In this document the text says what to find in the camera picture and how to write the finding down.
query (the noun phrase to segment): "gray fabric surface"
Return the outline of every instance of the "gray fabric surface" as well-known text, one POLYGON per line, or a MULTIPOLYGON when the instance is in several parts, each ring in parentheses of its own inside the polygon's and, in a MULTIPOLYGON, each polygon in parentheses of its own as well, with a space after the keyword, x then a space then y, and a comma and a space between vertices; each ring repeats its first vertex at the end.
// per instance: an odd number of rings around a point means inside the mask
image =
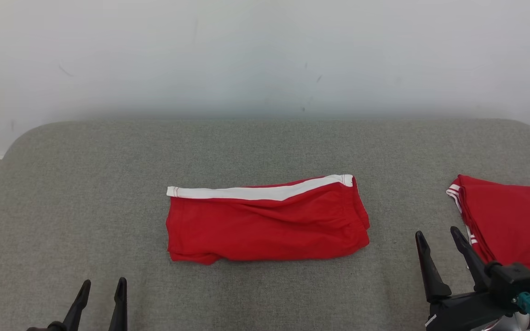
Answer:
POLYGON ((45 327, 91 279, 81 330, 107 329, 118 278, 130 329, 423 330, 414 234, 471 291, 445 190, 463 173, 530 185, 530 126, 506 120, 62 122, 0 165, 0 330, 45 327), (334 260, 173 263, 167 186, 355 175, 368 247, 334 260))

